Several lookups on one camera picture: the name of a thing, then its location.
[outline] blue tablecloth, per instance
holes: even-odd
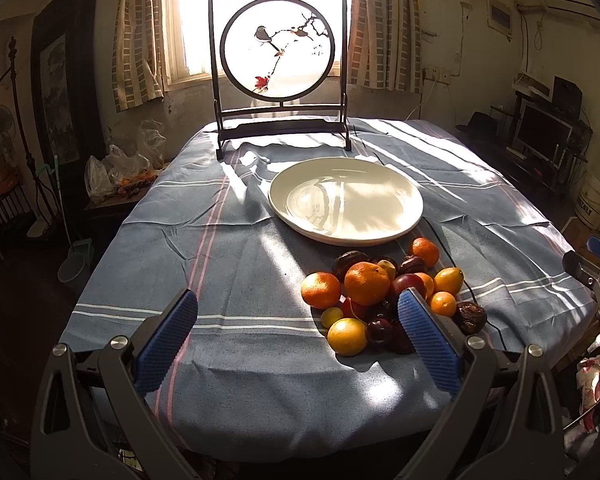
[[[497,171],[424,121],[351,124],[352,152],[328,134],[259,137],[233,141],[223,163],[214,126],[204,128],[94,270],[62,335],[74,351],[131,334],[184,286],[198,295],[198,322],[147,397],[178,444],[224,460],[320,456],[426,430],[448,403],[415,354],[329,348],[300,283],[344,250],[299,235],[267,199],[275,174],[300,160],[355,156],[415,179],[424,217],[509,350],[537,343],[555,363],[588,325],[590,294],[562,271],[569,245]],[[424,220],[367,251],[400,260],[421,234],[433,238]],[[444,253],[440,265],[450,265]],[[502,346],[493,328],[483,333]]]

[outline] bird painting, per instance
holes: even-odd
[[[298,38],[309,38],[311,41],[314,40],[314,38],[309,36],[309,33],[306,30],[304,30],[304,28],[291,27],[291,29],[289,30],[291,30],[291,32],[295,34]]]
[[[269,43],[276,50],[276,56],[281,56],[284,53],[283,50],[279,49],[273,44],[273,38],[267,33],[264,25],[260,25],[256,29],[256,33],[253,36],[262,44]]]

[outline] ceramic plate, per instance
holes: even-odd
[[[281,171],[271,182],[269,203],[299,233],[349,247],[394,240],[422,216],[414,181],[355,158],[314,158]]]

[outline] checkered curtain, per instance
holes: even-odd
[[[163,96],[159,5],[160,0],[118,0],[112,83],[119,112]]]
[[[352,0],[349,83],[420,92],[418,0]]]

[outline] yellow fruit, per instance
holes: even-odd
[[[322,313],[320,316],[320,322],[322,323],[323,327],[330,328],[332,324],[343,317],[343,311],[341,311],[337,306],[332,306]]]
[[[336,306],[340,301],[340,293],[340,282],[328,272],[314,272],[300,286],[304,302],[321,310]]]
[[[352,317],[339,319],[331,325],[327,341],[336,354],[359,354],[366,347],[366,323]]]
[[[424,272],[414,272],[414,274],[418,276],[422,280],[422,283],[424,283],[424,286],[427,287],[427,297],[425,299],[428,300],[436,288],[435,283],[433,283],[433,278]]]
[[[436,292],[448,292],[455,296],[462,288],[464,274],[457,267],[447,267],[436,274],[433,282],[436,285]]]
[[[378,267],[382,267],[384,269],[384,272],[387,273],[387,275],[389,276],[389,279],[391,281],[394,280],[394,278],[395,278],[394,264],[392,264],[389,260],[380,260],[378,262]]]
[[[391,280],[386,271],[369,262],[353,265],[344,276],[344,287],[354,303],[370,306],[384,300]]]
[[[456,298],[448,292],[436,292],[429,300],[429,306],[440,316],[452,317],[456,313]]]
[[[421,257],[429,269],[433,267],[440,257],[438,246],[426,238],[416,238],[411,244],[411,254]]]

